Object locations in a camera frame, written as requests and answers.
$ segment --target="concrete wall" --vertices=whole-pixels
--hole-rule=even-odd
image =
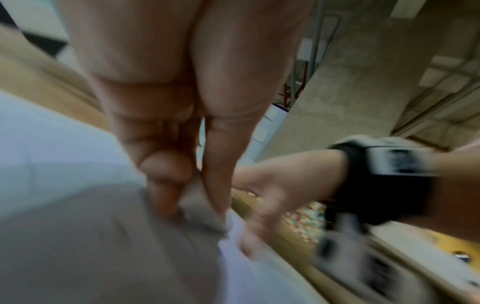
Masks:
[[[390,134],[456,9],[427,3],[414,20],[398,20],[389,18],[394,6],[364,1],[354,12],[261,159]]]

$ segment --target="hand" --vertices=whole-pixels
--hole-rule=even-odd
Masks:
[[[244,254],[255,254],[286,212],[334,195],[347,174],[347,161],[342,151],[322,150],[238,168],[233,176],[233,187],[263,198],[263,204],[247,221],[241,243]]]
[[[312,0],[57,0],[111,128],[162,215],[195,167],[217,212],[257,122],[292,67]]]

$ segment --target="black wrist strap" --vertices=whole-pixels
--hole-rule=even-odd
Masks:
[[[333,197],[335,208],[355,213],[361,222],[373,225],[425,213],[434,175],[422,164],[423,157],[415,149],[365,146],[356,141],[335,144],[330,149],[343,151],[349,161],[346,181]],[[395,169],[396,155],[416,165]],[[384,167],[392,165],[393,169],[377,170],[378,164],[372,164],[376,161],[383,161]]]

